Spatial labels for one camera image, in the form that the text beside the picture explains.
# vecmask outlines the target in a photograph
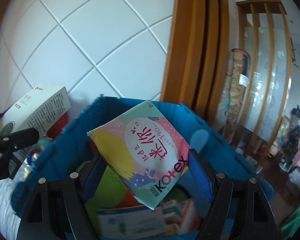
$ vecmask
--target blue gripper pad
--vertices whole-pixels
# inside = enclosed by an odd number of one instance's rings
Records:
[[[211,182],[202,169],[201,165],[197,162],[196,158],[190,151],[188,166],[201,196],[211,203],[214,197],[211,189]]]

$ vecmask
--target white tile wall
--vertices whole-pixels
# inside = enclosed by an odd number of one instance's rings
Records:
[[[159,100],[174,0],[11,0],[0,25],[0,111],[40,82],[76,117],[100,94]]]

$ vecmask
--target blue plastic bin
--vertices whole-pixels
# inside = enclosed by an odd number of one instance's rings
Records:
[[[63,179],[75,171],[81,163],[92,159],[92,154],[86,150],[88,131],[109,122],[141,102],[143,100],[99,97],[87,106],[40,154],[36,167],[26,181],[17,185],[11,197],[11,205],[17,215],[22,216],[29,195],[41,177],[49,181]],[[209,139],[200,153],[203,160],[211,163],[216,171],[222,171],[232,179],[246,180],[251,176],[257,178],[267,199],[271,200],[272,187],[261,179],[250,164],[203,119],[183,104],[165,102],[154,104],[187,142],[195,131],[207,130]]]

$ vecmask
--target wooden floor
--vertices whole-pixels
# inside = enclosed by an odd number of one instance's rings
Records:
[[[274,189],[271,208],[275,222],[279,226],[282,220],[299,205],[300,191],[295,184],[289,181],[288,174],[281,171],[274,158],[267,157],[262,166],[263,170],[259,175],[267,180]]]

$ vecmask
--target sanitary pad package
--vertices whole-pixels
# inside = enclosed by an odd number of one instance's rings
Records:
[[[134,197],[151,209],[187,169],[188,143],[149,100],[88,135]]]

